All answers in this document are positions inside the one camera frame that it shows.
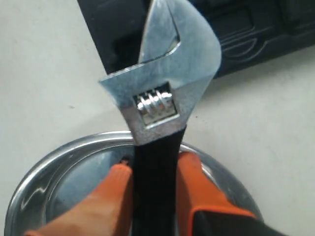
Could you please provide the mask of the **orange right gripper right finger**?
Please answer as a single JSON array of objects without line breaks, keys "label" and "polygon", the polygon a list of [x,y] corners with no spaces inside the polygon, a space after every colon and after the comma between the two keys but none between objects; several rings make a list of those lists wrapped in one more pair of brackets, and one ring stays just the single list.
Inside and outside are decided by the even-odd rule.
[{"label": "orange right gripper right finger", "polygon": [[176,212],[181,236],[261,236],[263,224],[233,205],[202,172],[196,154],[179,155]]}]

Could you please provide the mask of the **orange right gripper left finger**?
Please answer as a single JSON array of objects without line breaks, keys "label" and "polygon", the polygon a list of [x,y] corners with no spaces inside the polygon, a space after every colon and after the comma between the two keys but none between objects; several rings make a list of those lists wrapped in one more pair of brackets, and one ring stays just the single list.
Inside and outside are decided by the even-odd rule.
[{"label": "orange right gripper left finger", "polygon": [[114,165],[83,201],[26,236],[127,236],[133,211],[133,173]]}]

